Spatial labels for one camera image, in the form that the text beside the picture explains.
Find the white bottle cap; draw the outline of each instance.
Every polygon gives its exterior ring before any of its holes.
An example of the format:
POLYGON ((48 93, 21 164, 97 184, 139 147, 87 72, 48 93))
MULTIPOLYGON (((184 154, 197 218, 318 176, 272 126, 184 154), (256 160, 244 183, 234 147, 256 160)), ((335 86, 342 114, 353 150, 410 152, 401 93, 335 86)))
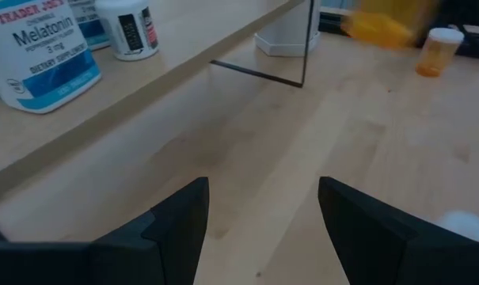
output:
POLYGON ((429 38, 444 44, 461 44, 464 34, 453 28, 434 28, 429 32, 429 38))

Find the white bottle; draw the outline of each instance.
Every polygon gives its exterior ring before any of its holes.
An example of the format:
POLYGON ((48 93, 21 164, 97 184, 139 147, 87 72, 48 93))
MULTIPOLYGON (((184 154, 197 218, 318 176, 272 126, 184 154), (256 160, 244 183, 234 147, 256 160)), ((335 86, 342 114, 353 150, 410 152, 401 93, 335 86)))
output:
POLYGON ((0 98, 45 113, 101 77, 67 0, 0 0, 0 98))
POLYGON ((98 16, 120 60, 139 60, 158 51, 148 0, 97 0, 98 16))
POLYGON ((88 47, 94 51, 109 46, 109 38, 100 23, 95 0, 68 0, 88 47))

